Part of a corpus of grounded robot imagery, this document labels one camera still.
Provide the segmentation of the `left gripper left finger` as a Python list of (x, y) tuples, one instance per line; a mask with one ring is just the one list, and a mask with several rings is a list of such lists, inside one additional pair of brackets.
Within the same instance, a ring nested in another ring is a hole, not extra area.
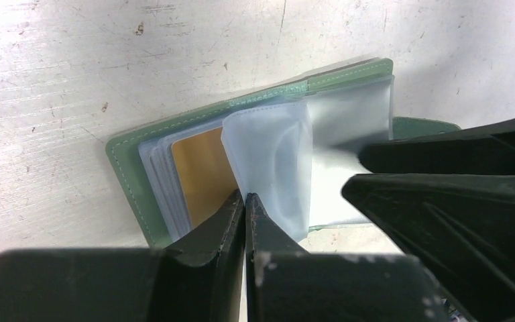
[(214, 215), (165, 249), (165, 321), (238, 321), (244, 215), (235, 190)]

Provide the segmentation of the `green card holder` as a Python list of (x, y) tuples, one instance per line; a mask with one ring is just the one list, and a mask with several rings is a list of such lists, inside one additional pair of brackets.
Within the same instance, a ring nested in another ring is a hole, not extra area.
[(333, 85), (342, 87), (347, 83), (361, 83), (371, 78), (390, 76), (393, 73), (393, 65), (389, 58), (373, 58), (339, 68), (324, 68), (319, 72), (311, 70), (282, 83), (157, 120), (111, 138), (106, 144), (106, 155), (148, 245), (164, 248), (171, 244), (172, 238), (139, 156), (138, 146), (141, 143), (192, 125), (200, 125), (218, 116), (249, 109), (266, 99), (310, 93), (328, 89)]

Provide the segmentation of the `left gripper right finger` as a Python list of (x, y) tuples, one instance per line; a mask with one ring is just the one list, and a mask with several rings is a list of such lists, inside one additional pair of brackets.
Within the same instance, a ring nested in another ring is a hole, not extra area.
[(256, 193), (245, 201), (245, 253), (247, 320), (289, 321), (298, 297), (285, 280), (289, 270), (276, 261), (307, 251), (274, 222)]

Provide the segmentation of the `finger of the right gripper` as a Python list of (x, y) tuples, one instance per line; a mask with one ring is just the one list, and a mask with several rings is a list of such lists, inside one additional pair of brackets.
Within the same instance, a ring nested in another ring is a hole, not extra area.
[(515, 176), (515, 119), (370, 144), (359, 161), (373, 173)]
[(476, 321), (515, 321), (515, 176), (358, 174), (341, 191)]

